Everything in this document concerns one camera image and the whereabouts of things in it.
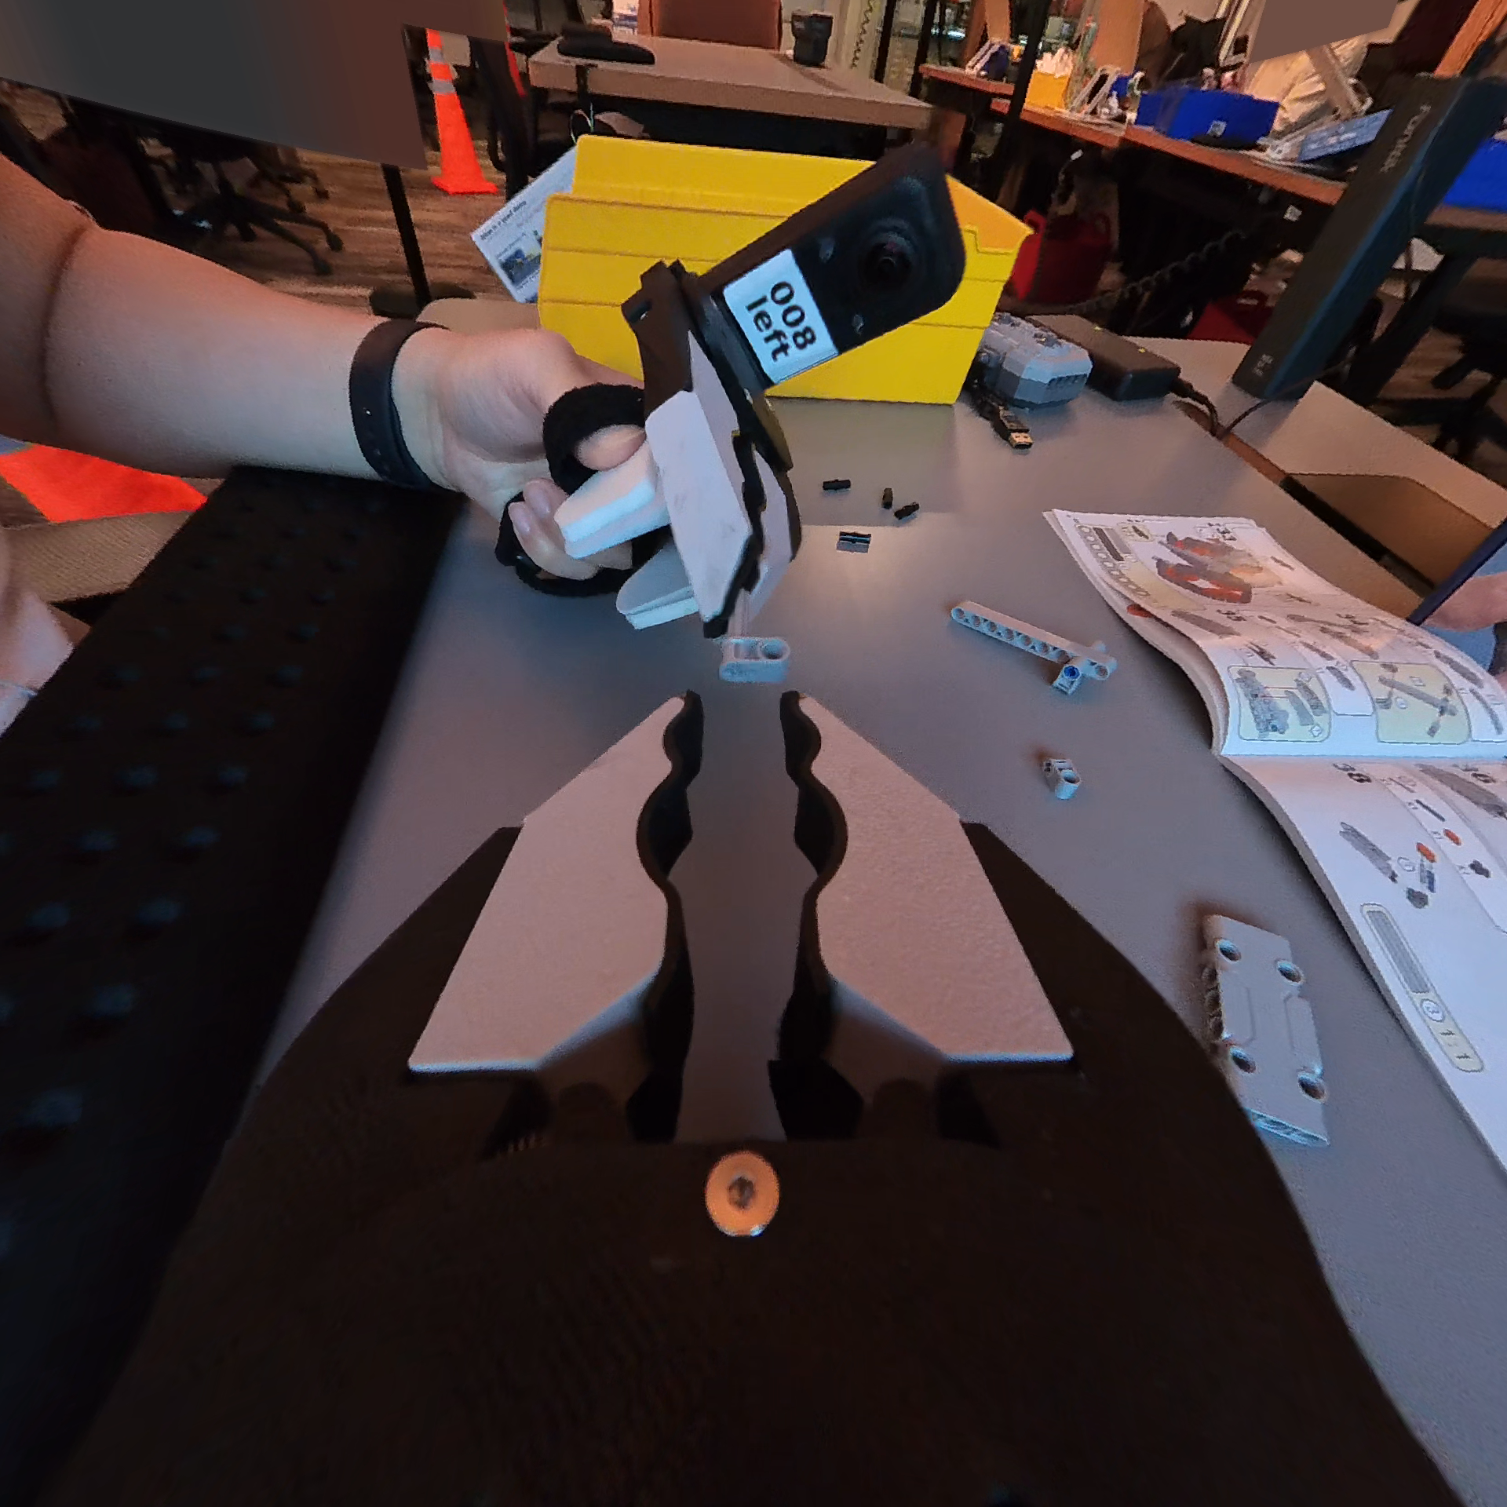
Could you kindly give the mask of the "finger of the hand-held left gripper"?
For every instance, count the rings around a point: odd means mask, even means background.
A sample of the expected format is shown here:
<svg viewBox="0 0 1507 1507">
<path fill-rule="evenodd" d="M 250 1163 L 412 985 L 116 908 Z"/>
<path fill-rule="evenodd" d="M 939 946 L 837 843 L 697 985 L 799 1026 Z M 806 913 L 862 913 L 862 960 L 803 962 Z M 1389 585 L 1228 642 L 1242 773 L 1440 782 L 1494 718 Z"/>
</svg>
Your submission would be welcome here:
<svg viewBox="0 0 1507 1507">
<path fill-rule="evenodd" d="M 785 431 L 771 406 L 751 420 L 717 397 L 717 635 L 740 590 L 756 614 L 801 547 L 801 517 Z"/>
<path fill-rule="evenodd" d="M 735 445 L 736 411 L 706 354 L 690 354 L 690 372 L 692 386 L 649 413 L 649 445 L 704 632 L 722 637 L 753 522 Z"/>
</svg>

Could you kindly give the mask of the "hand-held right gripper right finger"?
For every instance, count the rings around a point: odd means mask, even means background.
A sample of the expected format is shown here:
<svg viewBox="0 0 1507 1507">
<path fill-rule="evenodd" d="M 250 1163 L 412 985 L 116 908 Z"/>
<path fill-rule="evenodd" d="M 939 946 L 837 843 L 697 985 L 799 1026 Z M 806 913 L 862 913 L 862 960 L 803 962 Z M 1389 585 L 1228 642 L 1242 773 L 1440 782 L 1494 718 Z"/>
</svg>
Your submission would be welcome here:
<svg viewBox="0 0 1507 1507">
<path fill-rule="evenodd" d="M 815 868 L 772 1093 L 788 1139 L 853 1136 L 893 1082 L 1074 1048 L 961 815 L 812 696 L 781 698 Z"/>
</svg>

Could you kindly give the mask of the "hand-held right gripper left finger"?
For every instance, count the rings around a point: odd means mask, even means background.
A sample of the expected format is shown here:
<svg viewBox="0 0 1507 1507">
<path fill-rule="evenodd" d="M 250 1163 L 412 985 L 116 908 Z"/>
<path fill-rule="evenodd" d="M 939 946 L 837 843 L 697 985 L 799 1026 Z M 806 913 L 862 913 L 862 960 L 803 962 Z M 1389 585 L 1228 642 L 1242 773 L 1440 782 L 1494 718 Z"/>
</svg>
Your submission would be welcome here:
<svg viewBox="0 0 1507 1507">
<path fill-rule="evenodd" d="M 410 1069 L 600 1086 L 638 1139 L 674 1138 L 693 985 L 672 868 L 702 754 L 702 698 L 672 696 L 528 815 Z"/>
</svg>

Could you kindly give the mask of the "grey beam assembly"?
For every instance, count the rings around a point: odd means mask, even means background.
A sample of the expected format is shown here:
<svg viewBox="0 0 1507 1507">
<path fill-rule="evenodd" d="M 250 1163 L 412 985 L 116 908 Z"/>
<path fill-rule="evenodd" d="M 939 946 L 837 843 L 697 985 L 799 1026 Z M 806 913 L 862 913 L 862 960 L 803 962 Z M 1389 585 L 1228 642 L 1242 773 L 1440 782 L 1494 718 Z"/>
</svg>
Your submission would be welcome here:
<svg viewBox="0 0 1507 1507">
<path fill-rule="evenodd" d="M 1052 689 L 1063 694 L 1074 694 L 1083 685 L 1104 682 L 1119 669 L 1119 659 L 1110 653 L 1104 642 L 1086 646 L 971 599 L 955 603 L 950 616 L 964 628 L 1056 666 Z"/>
</svg>

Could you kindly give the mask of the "person's left forearm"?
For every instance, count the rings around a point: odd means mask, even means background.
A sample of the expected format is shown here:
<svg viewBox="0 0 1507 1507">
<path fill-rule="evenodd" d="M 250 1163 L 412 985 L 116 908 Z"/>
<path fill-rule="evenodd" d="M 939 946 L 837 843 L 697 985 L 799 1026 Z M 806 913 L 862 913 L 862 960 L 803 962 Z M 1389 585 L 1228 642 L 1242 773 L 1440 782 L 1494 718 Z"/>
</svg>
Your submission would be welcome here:
<svg viewBox="0 0 1507 1507">
<path fill-rule="evenodd" d="M 3 162 L 3 431 L 161 474 L 372 468 L 349 372 L 369 314 L 105 232 Z"/>
</svg>

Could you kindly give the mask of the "grey desk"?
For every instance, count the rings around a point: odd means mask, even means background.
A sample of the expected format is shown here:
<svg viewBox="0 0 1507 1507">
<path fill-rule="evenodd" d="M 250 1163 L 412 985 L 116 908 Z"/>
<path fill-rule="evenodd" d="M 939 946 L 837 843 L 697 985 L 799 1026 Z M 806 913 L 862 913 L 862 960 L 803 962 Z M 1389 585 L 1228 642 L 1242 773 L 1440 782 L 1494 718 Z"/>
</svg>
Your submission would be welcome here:
<svg viewBox="0 0 1507 1507">
<path fill-rule="evenodd" d="M 1291 842 L 1212 754 L 1187 675 L 1108 608 L 1047 511 L 1242 515 L 1357 598 L 1413 596 L 1169 404 L 1092 393 L 1015 456 L 970 406 L 783 402 L 805 547 L 762 616 L 790 684 L 988 824 L 1190 1025 L 1199 922 L 1221 912 L 1294 942 L 1311 973 L 1332 1102 L 1328 1148 L 1264 1136 L 1339 1306 L 1459 1496 L 1504 1504 L 1504 1177 L 1373 985 Z M 849 477 L 828 495 L 823 481 Z M 919 502 L 896 520 L 880 506 Z M 841 531 L 873 533 L 867 555 Z M 496 829 L 530 815 L 665 698 L 706 705 L 693 843 L 677 867 L 697 1025 L 683 1129 L 772 1136 L 769 1057 L 792 983 L 810 867 L 792 834 L 776 687 L 719 684 L 693 623 L 627 628 L 607 599 L 555 599 L 496 563 L 498 528 L 458 520 L 324 910 L 259 1071 Z M 1119 669 L 1074 694 L 1058 668 L 957 624 L 971 599 Z M 1083 790 L 1058 800 L 1043 757 Z"/>
</svg>

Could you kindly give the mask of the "person's left hand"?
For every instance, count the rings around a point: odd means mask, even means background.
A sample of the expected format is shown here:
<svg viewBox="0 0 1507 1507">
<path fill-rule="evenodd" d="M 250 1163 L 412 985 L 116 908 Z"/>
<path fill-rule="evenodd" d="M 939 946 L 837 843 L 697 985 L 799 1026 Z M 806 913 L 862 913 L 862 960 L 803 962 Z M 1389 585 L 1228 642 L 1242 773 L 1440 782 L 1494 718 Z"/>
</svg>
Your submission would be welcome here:
<svg viewBox="0 0 1507 1507">
<path fill-rule="evenodd" d="M 638 386 L 625 373 L 584 359 L 548 330 L 428 336 L 437 346 L 426 377 L 428 438 L 415 443 L 430 474 L 475 502 L 505 506 L 518 547 L 550 578 L 588 581 L 604 571 L 631 571 L 627 542 L 588 558 L 564 549 L 557 511 L 568 492 L 548 474 L 518 479 L 539 463 L 548 411 L 568 393 L 591 386 Z"/>
</svg>

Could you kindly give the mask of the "red bag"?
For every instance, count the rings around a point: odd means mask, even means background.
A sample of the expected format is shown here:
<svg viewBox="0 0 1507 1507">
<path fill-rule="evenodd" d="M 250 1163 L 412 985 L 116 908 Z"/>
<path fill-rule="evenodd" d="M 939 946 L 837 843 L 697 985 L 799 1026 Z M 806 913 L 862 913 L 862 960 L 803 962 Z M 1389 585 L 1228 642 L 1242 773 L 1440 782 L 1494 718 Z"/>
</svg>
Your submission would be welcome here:
<svg viewBox="0 0 1507 1507">
<path fill-rule="evenodd" d="M 1011 294 L 1032 305 L 1077 305 L 1097 294 L 1115 250 L 1108 214 L 1029 212 L 1031 235 L 1011 273 Z"/>
</svg>

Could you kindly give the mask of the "grey battery box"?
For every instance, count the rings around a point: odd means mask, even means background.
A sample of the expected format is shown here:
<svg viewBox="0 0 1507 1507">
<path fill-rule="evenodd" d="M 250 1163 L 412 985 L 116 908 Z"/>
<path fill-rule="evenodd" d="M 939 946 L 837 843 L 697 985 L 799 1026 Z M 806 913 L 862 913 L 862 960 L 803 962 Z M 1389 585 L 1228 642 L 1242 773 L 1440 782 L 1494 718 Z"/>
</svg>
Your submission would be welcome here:
<svg viewBox="0 0 1507 1507">
<path fill-rule="evenodd" d="M 1015 314 L 998 314 L 973 359 L 970 386 L 1016 407 L 1072 402 L 1093 372 L 1084 348 Z"/>
</svg>

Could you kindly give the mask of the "yellow storage bin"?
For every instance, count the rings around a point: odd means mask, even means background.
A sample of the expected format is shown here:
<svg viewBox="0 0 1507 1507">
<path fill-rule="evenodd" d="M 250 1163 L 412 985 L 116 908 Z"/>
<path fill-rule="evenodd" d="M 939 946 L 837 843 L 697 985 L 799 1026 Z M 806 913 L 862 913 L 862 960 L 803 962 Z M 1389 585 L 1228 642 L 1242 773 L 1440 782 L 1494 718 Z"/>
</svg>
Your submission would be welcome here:
<svg viewBox="0 0 1507 1507">
<path fill-rule="evenodd" d="M 548 201 L 541 323 L 586 357 L 643 373 L 622 312 L 659 260 L 702 275 L 866 169 L 860 160 L 588 136 L 571 194 Z M 1029 224 L 957 180 L 968 273 L 937 312 L 776 388 L 781 398 L 957 402 Z"/>
</svg>

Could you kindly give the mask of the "black power adapter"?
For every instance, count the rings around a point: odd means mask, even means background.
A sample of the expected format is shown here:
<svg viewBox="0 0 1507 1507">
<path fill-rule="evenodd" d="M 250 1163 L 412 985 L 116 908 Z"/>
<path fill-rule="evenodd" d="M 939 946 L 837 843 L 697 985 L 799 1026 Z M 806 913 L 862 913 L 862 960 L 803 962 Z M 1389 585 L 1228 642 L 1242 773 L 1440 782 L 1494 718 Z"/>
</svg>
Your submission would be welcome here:
<svg viewBox="0 0 1507 1507">
<path fill-rule="evenodd" d="M 1181 380 L 1178 363 L 1081 314 L 1036 314 L 1031 321 L 1083 348 L 1092 363 L 1088 386 L 1115 402 L 1158 400 Z"/>
</svg>

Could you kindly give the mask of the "blue storage bin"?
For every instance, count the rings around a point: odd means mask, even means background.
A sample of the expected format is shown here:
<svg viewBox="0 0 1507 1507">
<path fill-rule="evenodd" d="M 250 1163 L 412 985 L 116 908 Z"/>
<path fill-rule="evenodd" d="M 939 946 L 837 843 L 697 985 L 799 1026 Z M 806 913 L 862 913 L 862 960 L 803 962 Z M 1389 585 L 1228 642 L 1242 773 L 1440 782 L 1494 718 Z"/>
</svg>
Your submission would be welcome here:
<svg viewBox="0 0 1507 1507">
<path fill-rule="evenodd" d="M 1137 124 L 1174 140 L 1250 149 L 1271 135 L 1278 110 L 1251 93 L 1172 83 L 1142 95 Z"/>
</svg>

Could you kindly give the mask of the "printed leaflet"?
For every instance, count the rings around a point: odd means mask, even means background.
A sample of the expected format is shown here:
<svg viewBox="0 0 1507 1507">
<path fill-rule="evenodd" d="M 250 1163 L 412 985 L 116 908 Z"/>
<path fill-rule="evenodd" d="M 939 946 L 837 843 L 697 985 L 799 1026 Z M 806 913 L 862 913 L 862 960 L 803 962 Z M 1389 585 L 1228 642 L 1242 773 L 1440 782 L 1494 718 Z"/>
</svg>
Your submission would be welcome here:
<svg viewBox="0 0 1507 1507">
<path fill-rule="evenodd" d="M 544 221 L 550 199 L 573 190 L 577 147 L 514 194 L 473 233 L 487 266 L 498 273 L 510 296 L 536 303 L 541 289 Z"/>
</svg>

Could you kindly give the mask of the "black wristband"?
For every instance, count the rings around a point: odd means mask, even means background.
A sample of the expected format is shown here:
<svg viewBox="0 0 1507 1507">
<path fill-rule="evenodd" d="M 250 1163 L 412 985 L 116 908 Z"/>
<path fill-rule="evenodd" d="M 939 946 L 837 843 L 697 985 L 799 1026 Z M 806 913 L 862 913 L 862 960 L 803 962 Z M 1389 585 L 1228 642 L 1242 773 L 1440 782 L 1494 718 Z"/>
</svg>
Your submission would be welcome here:
<svg viewBox="0 0 1507 1507">
<path fill-rule="evenodd" d="M 406 343 L 417 334 L 440 328 L 428 319 L 385 319 L 365 336 L 353 355 L 349 395 L 353 431 L 372 474 L 410 490 L 440 492 L 414 458 L 403 433 L 394 397 L 394 372 Z"/>
</svg>

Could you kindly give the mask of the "grey panel plate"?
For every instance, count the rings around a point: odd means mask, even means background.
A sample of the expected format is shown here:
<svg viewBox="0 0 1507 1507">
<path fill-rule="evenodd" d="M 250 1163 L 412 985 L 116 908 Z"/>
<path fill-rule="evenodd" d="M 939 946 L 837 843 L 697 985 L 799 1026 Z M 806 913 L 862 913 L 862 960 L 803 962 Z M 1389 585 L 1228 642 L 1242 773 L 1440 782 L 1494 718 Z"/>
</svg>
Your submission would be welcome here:
<svg viewBox="0 0 1507 1507">
<path fill-rule="evenodd" d="M 1212 1055 L 1233 1096 L 1259 1129 L 1328 1145 L 1323 1053 L 1289 940 L 1224 915 L 1201 931 Z"/>
</svg>

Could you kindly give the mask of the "open instruction booklet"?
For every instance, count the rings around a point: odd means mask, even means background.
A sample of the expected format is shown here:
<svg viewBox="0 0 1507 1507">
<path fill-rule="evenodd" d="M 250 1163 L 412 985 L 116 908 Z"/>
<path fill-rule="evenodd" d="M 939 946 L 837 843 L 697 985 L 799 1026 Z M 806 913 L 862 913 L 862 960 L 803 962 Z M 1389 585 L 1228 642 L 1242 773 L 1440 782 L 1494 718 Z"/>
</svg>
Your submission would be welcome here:
<svg viewBox="0 0 1507 1507">
<path fill-rule="evenodd" d="M 1506 685 L 1250 519 L 1049 513 L 1198 684 L 1395 1012 L 1506 1161 Z"/>
</svg>

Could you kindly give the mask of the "orange traffic cone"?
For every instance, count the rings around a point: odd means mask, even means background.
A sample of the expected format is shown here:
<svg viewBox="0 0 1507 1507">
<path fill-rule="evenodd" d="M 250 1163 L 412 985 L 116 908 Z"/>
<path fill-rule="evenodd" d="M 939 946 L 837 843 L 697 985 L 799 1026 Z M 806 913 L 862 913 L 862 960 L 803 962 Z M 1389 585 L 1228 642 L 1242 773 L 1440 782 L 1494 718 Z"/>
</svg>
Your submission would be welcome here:
<svg viewBox="0 0 1507 1507">
<path fill-rule="evenodd" d="M 500 196 L 478 160 L 476 142 L 458 93 L 457 68 L 440 31 L 426 31 L 428 75 L 440 136 L 440 172 L 431 180 L 448 196 Z"/>
</svg>

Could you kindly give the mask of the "black monitor stand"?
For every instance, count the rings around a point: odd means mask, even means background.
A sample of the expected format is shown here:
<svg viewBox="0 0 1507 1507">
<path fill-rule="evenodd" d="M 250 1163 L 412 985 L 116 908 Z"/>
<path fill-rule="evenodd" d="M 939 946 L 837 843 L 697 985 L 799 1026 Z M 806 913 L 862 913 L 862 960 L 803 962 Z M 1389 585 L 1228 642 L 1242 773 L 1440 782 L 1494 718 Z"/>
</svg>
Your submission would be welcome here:
<svg viewBox="0 0 1507 1507">
<path fill-rule="evenodd" d="M 1504 115 L 1504 77 L 1413 81 L 1237 368 L 1237 388 L 1257 400 L 1307 391 Z"/>
</svg>

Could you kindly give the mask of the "black office chair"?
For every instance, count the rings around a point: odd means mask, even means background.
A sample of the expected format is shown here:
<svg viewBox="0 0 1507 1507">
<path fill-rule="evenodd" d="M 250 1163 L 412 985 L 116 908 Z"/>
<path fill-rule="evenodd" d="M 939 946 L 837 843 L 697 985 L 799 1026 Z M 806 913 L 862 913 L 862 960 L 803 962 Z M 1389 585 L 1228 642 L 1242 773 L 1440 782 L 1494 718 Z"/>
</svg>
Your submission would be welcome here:
<svg viewBox="0 0 1507 1507">
<path fill-rule="evenodd" d="M 187 189 L 189 171 L 209 171 L 213 176 L 213 187 L 205 194 L 173 210 L 173 228 L 180 242 L 200 251 L 231 228 L 236 228 L 238 235 L 248 242 L 256 241 L 257 232 L 263 230 L 306 253 L 318 276 L 331 276 L 335 273 L 329 258 L 315 244 L 293 232 L 295 226 L 317 230 L 324 235 L 331 251 L 342 251 L 345 242 L 327 223 L 306 214 L 299 201 L 274 205 L 254 194 L 252 189 L 238 187 L 232 180 L 232 163 L 250 163 L 254 167 L 254 178 L 263 176 L 259 144 L 198 126 L 170 122 L 157 122 L 146 133 L 161 142 L 173 156 L 177 165 L 175 181 L 182 190 Z"/>
</svg>

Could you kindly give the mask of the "robot kit box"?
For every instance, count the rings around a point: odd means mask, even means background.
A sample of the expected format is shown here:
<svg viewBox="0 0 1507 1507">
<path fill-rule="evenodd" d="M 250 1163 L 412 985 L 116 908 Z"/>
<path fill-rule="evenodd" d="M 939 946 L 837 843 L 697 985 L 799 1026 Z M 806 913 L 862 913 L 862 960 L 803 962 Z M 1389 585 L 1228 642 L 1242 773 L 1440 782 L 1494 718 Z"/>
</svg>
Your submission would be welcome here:
<svg viewBox="0 0 1507 1507">
<path fill-rule="evenodd" d="M 1506 685 L 1506 542 L 1488 540 L 1409 621 L 1442 637 Z"/>
</svg>

